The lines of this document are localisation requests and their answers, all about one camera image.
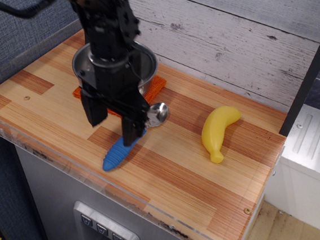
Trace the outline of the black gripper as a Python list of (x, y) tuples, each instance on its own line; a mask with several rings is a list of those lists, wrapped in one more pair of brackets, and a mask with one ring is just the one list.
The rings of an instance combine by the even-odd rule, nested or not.
[(118, 60), (106, 60), (83, 48), (81, 102), (91, 126), (103, 122), (112, 110), (122, 117), (124, 146), (144, 135), (150, 106), (143, 96), (153, 79), (154, 61), (151, 53), (133, 51)]

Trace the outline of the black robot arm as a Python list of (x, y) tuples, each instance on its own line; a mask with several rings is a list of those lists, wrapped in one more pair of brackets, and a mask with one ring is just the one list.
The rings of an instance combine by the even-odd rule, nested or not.
[(77, 13), (90, 46), (88, 71), (81, 80), (81, 101), (92, 126), (112, 110), (122, 117), (125, 146), (143, 136), (149, 104), (139, 92), (144, 63), (135, 37), (139, 20), (128, 0), (68, 0)]

